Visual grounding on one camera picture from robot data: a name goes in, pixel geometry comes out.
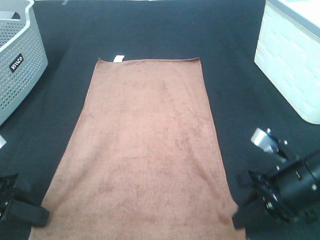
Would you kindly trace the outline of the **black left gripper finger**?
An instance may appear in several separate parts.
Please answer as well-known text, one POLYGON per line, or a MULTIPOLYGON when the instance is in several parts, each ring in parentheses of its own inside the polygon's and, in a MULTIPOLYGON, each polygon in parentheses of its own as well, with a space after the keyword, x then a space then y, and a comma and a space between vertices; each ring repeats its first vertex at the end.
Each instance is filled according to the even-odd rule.
POLYGON ((45 227, 50 212, 42 206, 34 206, 18 200, 10 200, 7 205, 7 221, 45 227))
POLYGON ((13 184, 14 196, 19 199, 30 199, 31 190, 32 185, 20 175, 17 175, 13 184))

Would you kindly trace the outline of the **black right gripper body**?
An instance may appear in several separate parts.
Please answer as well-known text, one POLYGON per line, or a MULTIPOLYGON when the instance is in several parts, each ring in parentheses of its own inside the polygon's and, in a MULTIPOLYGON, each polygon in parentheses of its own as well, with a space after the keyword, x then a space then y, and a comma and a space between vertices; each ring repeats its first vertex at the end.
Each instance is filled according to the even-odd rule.
POLYGON ((318 215, 318 161, 297 161, 273 174, 259 177, 259 197, 268 214, 286 223, 303 220, 313 223, 318 215))

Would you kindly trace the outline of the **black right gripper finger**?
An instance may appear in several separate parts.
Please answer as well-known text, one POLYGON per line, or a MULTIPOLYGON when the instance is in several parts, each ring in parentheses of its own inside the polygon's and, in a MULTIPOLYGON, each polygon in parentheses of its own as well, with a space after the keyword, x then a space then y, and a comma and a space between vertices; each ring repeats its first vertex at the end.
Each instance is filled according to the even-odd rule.
POLYGON ((244 228, 247 224, 256 220, 260 215, 265 213, 265 203, 256 199, 246 203, 238 208, 232 216, 233 227, 236 230, 244 228))
POLYGON ((236 176, 238 187, 243 189, 247 198, 259 197, 260 173, 253 170, 243 170, 236 176))

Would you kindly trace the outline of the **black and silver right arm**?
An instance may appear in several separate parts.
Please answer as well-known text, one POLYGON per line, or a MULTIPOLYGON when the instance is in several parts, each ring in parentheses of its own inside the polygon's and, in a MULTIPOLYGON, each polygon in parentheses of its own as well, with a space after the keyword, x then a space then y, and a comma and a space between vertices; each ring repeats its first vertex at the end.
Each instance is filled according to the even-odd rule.
POLYGON ((251 193, 232 216, 235 229, 242 229, 263 214, 276 221, 312 223, 318 219, 313 206, 320 202, 320 152, 289 160, 276 170, 260 173, 248 170, 238 184, 251 193))

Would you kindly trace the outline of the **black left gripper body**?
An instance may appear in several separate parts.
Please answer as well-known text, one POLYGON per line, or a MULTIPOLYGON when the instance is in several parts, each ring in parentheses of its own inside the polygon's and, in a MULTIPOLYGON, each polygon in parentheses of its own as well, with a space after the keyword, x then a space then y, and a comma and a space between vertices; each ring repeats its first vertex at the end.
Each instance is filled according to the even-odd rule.
POLYGON ((5 222, 11 214, 12 201, 15 198, 15 185, 18 174, 0 177, 0 221, 5 222))

